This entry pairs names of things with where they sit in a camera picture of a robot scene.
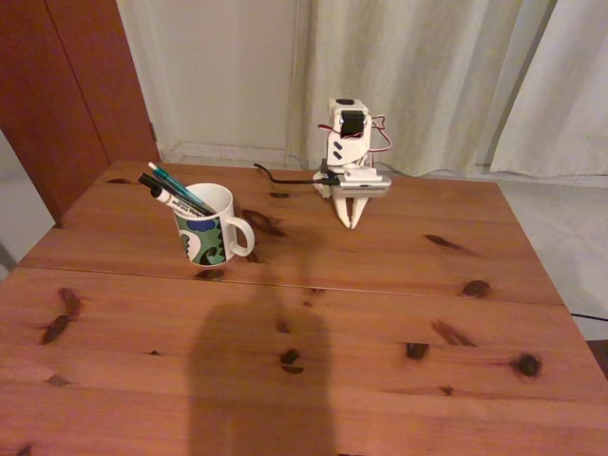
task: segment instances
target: black cable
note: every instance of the black cable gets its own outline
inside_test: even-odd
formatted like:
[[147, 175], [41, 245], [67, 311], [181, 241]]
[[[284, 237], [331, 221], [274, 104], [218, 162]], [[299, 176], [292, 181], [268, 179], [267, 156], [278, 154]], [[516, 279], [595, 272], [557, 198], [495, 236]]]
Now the black cable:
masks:
[[585, 315], [584, 313], [570, 313], [572, 316], [579, 316], [580, 318], [589, 318], [590, 320], [608, 321], [608, 318], [601, 316]]
[[256, 168], [261, 169], [262, 171], [264, 171], [266, 173], [266, 175], [268, 175], [268, 179], [271, 180], [271, 182], [274, 183], [322, 183], [323, 185], [339, 185], [340, 180], [337, 176], [333, 176], [330, 178], [321, 178], [321, 179], [312, 179], [312, 180], [281, 180], [281, 179], [275, 179], [273, 178], [273, 175], [271, 174], [271, 172], [266, 169], [264, 166], [262, 166], [259, 163], [254, 163], [254, 166]]

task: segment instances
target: wooden door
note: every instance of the wooden door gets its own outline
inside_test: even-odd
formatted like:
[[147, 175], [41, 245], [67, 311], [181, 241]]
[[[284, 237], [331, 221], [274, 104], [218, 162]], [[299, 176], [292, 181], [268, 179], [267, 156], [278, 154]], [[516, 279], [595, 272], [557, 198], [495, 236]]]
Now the wooden door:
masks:
[[114, 1], [0, 2], [0, 128], [56, 221], [110, 163], [159, 155]]

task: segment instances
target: red wire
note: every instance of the red wire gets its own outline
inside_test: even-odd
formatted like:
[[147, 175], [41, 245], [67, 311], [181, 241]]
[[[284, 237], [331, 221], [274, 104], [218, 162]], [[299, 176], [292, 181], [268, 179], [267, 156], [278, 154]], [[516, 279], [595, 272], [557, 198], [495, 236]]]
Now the red wire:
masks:
[[[377, 124], [376, 122], [374, 122], [374, 119], [382, 119], [382, 122], [380, 124]], [[386, 117], [383, 115], [380, 116], [373, 116], [371, 118], [371, 122], [372, 122], [372, 126], [371, 128], [375, 128], [376, 130], [378, 130], [378, 133], [380, 133], [385, 140], [387, 140], [387, 142], [389, 143], [388, 146], [386, 147], [381, 147], [379, 149], [370, 149], [368, 152], [385, 152], [387, 150], [389, 150], [392, 147], [392, 141], [390, 140], [389, 136], [384, 132], [384, 130], [386, 129], [384, 126], [384, 122], [386, 121]], [[317, 128], [320, 128], [321, 130], [327, 130], [327, 131], [332, 131], [333, 133], [337, 133], [338, 135], [340, 134], [339, 131], [335, 131], [330, 125], [327, 125], [325, 123], [320, 123], [319, 125], [317, 125]], [[343, 139], [347, 139], [347, 138], [359, 138], [363, 135], [363, 133], [357, 133], [356, 135], [349, 135], [349, 136], [345, 136]]]

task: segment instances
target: cable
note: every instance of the cable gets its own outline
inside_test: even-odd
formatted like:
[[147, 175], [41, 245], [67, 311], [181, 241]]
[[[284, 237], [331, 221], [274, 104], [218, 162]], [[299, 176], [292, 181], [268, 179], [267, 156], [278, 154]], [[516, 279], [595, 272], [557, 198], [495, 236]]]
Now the cable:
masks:
[[572, 316], [579, 316], [580, 318], [589, 318], [590, 320], [608, 321], [608, 318], [601, 316], [585, 315], [584, 313], [570, 313]]
[[[376, 123], [376, 119], [382, 119], [382, 122], [380, 124]], [[386, 116], [384, 114], [379, 114], [377, 116], [373, 116], [371, 118], [371, 128], [378, 130], [378, 133], [380, 133], [385, 140], [387, 140], [387, 143], [389, 143], [389, 145], [387, 145], [386, 147], [380, 147], [379, 149], [370, 149], [368, 150], [368, 152], [386, 152], [387, 150], [389, 150], [392, 147], [392, 141], [389, 138], [389, 135], [387, 135], [384, 130], [386, 129], [384, 127], [384, 122], [386, 120]], [[333, 129], [333, 127], [331, 125], [327, 125], [326, 123], [320, 123], [319, 125], [316, 126], [317, 128], [319, 128], [320, 130], [327, 130], [327, 131], [331, 131], [332, 133], [336, 133], [336, 134], [340, 134], [339, 131], [336, 131]], [[355, 133], [354, 135], [348, 135], [343, 137], [343, 140], [346, 140], [347, 138], [361, 138], [363, 136], [363, 133]], [[373, 158], [370, 159], [371, 165], [373, 166]]]
[[333, 176], [330, 178], [321, 178], [321, 179], [311, 179], [311, 180], [281, 180], [281, 179], [275, 179], [273, 178], [273, 175], [271, 174], [271, 172], [266, 169], [264, 166], [262, 166], [259, 163], [254, 163], [254, 166], [256, 168], [261, 169], [262, 171], [264, 171], [266, 173], [266, 175], [268, 176], [268, 179], [271, 180], [271, 182], [274, 183], [322, 183], [323, 185], [339, 185], [340, 184], [340, 179], [337, 176]]
[[[375, 119], [382, 119], [382, 124], [378, 125], [378, 123], [375, 122]], [[373, 116], [371, 118], [371, 127], [378, 130], [378, 133], [380, 133], [384, 137], [384, 139], [387, 140], [387, 143], [389, 143], [389, 145], [387, 145], [386, 147], [381, 147], [379, 149], [370, 149], [369, 152], [386, 152], [392, 147], [392, 141], [390, 140], [389, 136], [384, 132], [384, 130], [386, 129], [384, 127], [384, 122], [386, 119], [387, 118], [383, 114]]]

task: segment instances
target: mug handle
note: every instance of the mug handle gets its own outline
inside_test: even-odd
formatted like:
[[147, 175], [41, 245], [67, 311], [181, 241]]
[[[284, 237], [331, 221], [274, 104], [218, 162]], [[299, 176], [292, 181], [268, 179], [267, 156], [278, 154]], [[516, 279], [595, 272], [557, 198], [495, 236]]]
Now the mug handle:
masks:
[[251, 229], [249, 223], [240, 218], [228, 217], [226, 222], [229, 225], [236, 226], [243, 233], [243, 235], [245, 235], [245, 240], [247, 241], [247, 247], [242, 247], [238, 245], [235, 240], [233, 240], [229, 246], [230, 250], [240, 257], [247, 257], [249, 254], [251, 254], [251, 252], [254, 250], [254, 246], [256, 245], [254, 230]]

